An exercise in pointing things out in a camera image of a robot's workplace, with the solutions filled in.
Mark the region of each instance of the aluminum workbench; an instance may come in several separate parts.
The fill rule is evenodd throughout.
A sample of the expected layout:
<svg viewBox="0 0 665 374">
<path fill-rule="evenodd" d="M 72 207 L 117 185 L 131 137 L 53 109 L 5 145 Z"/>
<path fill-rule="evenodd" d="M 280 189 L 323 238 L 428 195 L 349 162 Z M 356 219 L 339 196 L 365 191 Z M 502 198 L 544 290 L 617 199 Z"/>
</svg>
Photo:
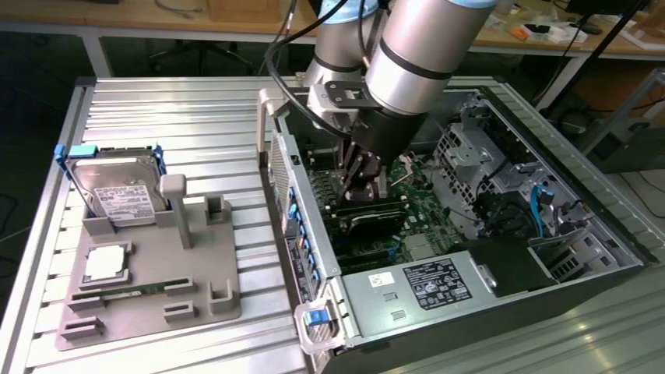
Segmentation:
<svg viewBox="0 0 665 374">
<path fill-rule="evenodd" d="M 168 171 L 188 177 L 187 203 L 220 192 L 232 203 L 243 315 L 56 350 L 83 201 L 53 163 L 0 330 L 3 373 L 307 372 L 256 162 L 257 90 L 265 86 L 273 86 L 269 78 L 157 78 L 100 79 L 75 89 L 60 143 L 157 142 Z M 564 316 L 393 372 L 656 373 L 665 366 L 662 336 L 665 269 L 654 267 Z"/>
</svg>

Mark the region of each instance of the motherboard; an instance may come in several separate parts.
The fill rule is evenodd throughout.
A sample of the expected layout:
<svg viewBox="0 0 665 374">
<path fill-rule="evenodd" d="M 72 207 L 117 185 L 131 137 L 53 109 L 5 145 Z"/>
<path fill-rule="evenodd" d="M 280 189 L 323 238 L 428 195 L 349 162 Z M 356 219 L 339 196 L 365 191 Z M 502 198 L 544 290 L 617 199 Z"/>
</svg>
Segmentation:
<svg viewBox="0 0 665 374">
<path fill-rule="evenodd" d="M 345 205 L 336 170 L 313 168 L 309 181 L 328 236 L 345 274 L 440 256 L 465 240 L 432 191 L 430 169 L 401 156 L 388 174 L 389 198 Z"/>
</svg>

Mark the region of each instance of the laboratory floor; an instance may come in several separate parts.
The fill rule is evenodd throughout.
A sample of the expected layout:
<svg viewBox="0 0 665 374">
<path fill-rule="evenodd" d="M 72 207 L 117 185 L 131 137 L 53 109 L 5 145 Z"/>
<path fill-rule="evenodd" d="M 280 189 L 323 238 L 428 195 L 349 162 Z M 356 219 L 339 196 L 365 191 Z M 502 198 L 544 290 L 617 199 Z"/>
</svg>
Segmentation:
<svg viewBox="0 0 665 374">
<path fill-rule="evenodd" d="M 196 51 L 164 59 L 159 72 L 151 69 L 148 56 L 169 49 L 173 41 L 105 38 L 103 43 L 117 76 L 196 76 Z M 239 54 L 259 67 L 265 49 L 265 44 L 243 43 Z M 312 54 L 313 46 L 291 46 L 281 59 L 281 73 L 304 71 Z M 545 60 L 552 67 L 558 63 L 557 58 Z M 501 76 L 522 96 L 530 98 L 549 78 L 542 68 L 530 71 L 534 65 L 525 64 L 521 56 L 469 53 L 456 74 Z M 213 55 L 205 68 L 209 76 L 245 75 L 240 64 Z M 31 226 L 73 82 L 76 77 L 91 75 L 92 68 L 76 37 L 0 33 L 0 225 L 11 214 L 0 240 Z M 576 97 L 568 97 L 560 109 L 576 104 Z M 7 196 L 17 201 L 13 211 L 12 199 Z M 0 259 L 0 313 L 12 290 L 28 232 L 25 229 L 0 242 L 0 256 L 5 258 Z"/>
</svg>

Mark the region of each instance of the chair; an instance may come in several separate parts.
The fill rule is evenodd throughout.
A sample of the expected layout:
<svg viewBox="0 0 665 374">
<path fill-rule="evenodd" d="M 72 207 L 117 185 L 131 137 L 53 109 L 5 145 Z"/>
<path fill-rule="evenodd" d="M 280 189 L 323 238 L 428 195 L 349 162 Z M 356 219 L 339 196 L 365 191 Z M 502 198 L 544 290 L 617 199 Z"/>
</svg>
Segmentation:
<svg viewBox="0 0 665 374">
<path fill-rule="evenodd" d="M 176 46 L 167 51 L 161 51 L 149 56 L 149 67 L 155 72 L 161 71 L 161 64 L 159 63 L 165 58 L 169 58 L 176 55 L 181 55 L 188 51 L 197 50 L 199 51 L 199 75 L 205 75 L 205 58 L 208 56 L 208 52 L 216 53 L 217 55 L 233 60 L 235 62 L 243 64 L 247 69 L 247 74 L 253 76 L 253 66 L 252 63 L 239 55 L 239 43 L 232 42 L 229 45 L 229 49 L 223 49 L 216 45 L 216 41 L 181 41 L 176 40 Z"/>
</svg>

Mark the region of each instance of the hard drive label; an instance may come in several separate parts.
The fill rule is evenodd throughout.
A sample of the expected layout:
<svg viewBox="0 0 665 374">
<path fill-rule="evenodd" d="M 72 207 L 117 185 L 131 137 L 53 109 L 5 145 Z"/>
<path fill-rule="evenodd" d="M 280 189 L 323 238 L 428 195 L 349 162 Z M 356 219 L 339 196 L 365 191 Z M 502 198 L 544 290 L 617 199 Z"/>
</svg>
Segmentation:
<svg viewBox="0 0 665 374">
<path fill-rule="evenodd" d="M 144 185 L 95 189 L 97 200 L 112 222 L 155 217 L 153 204 Z"/>
<path fill-rule="evenodd" d="M 404 268 L 417 303 L 425 310 L 470 299 L 469 288 L 450 259 Z"/>
</svg>

